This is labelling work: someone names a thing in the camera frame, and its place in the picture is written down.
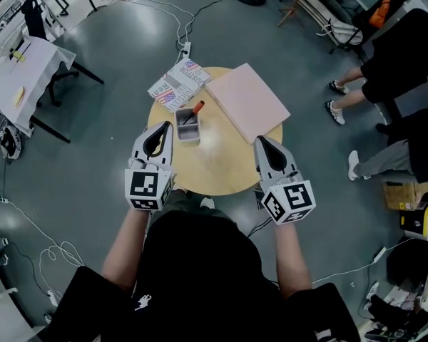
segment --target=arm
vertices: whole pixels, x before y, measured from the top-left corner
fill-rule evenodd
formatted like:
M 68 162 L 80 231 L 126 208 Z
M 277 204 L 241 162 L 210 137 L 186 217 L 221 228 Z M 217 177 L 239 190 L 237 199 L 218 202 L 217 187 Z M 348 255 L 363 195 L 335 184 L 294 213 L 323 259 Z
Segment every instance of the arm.
M 103 264 L 103 277 L 126 291 L 132 291 L 135 285 L 148 217 L 148 212 L 128 211 Z
M 277 280 L 284 298 L 301 290 L 312 289 L 309 270 L 302 256 L 294 224 L 275 228 L 277 248 Z

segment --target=round wooden table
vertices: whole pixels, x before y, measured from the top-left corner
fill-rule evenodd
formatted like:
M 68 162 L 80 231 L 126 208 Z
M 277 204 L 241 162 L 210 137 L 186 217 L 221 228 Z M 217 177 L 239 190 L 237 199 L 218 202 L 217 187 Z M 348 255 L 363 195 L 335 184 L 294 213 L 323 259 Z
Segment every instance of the round wooden table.
M 231 71 L 229 68 L 205 68 L 213 79 Z M 193 107 L 200 100 L 205 106 L 199 112 L 200 142 L 184 143 L 177 139 L 174 114 L 155 102 L 149 113 L 148 127 L 163 121 L 173 124 L 173 161 L 175 182 L 198 194 L 229 195 L 255 185 L 259 180 L 255 169 L 253 146 L 236 130 L 222 109 L 202 89 L 186 104 Z M 282 143 L 282 124 L 271 130 L 268 137 Z

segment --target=power strip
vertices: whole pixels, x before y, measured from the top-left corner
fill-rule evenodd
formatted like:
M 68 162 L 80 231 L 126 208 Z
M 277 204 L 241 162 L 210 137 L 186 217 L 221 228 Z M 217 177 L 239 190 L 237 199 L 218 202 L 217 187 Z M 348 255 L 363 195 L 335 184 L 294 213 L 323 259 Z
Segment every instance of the power strip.
M 189 58 L 190 55 L 190 47 L 192 46 L 191 42 L 185 42 L 183 48 L 183 58 Z

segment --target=small container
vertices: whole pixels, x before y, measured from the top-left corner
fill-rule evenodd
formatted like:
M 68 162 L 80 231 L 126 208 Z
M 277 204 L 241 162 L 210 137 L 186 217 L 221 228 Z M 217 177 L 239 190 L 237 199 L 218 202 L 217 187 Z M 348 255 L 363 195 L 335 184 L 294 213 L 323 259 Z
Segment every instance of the small container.
M 178 139 L 187 143 L 200 142 L 200 118 L 195 114 L 186 124 L 183 124 L 192 113 L 193 108 L 179 108 L 174 112 L 174 121 L 176 124 L 176 134 Z

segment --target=pink board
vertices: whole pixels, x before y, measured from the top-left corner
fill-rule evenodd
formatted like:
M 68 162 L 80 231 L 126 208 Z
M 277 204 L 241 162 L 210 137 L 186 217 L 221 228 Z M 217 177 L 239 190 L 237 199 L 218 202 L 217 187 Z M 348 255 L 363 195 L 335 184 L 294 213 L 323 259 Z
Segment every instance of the pink board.
M 250 144 L 290 116 L 248 63 L 207 83 L 206 90 Z

